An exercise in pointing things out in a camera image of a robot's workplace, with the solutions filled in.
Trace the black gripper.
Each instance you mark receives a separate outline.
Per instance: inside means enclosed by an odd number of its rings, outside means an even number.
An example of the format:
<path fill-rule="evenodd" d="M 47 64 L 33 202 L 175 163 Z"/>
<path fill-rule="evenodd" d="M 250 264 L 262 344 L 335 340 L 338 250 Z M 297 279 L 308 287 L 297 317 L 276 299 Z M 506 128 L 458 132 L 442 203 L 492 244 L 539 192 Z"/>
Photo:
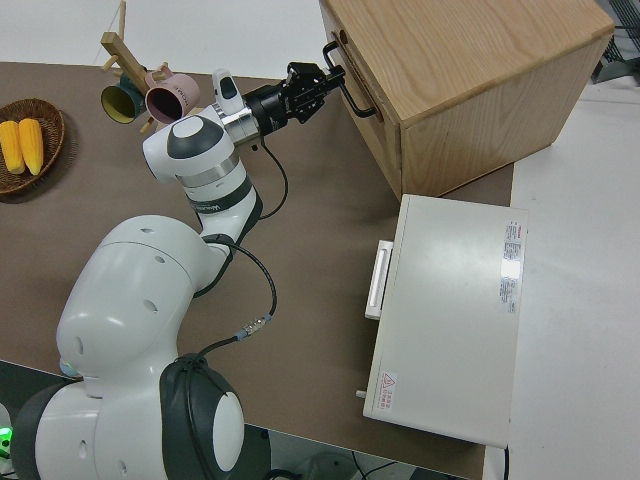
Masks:
<path fill-rule="evenodd" d="M 269 135 L 295 118 L 306 123 L 325 104 L 333 90 L 348 92 L 342 66 L 321 69 L 315 63 L 291 62 L 287 78 L 248 93 L 248 107 L 261 135 Z"/>

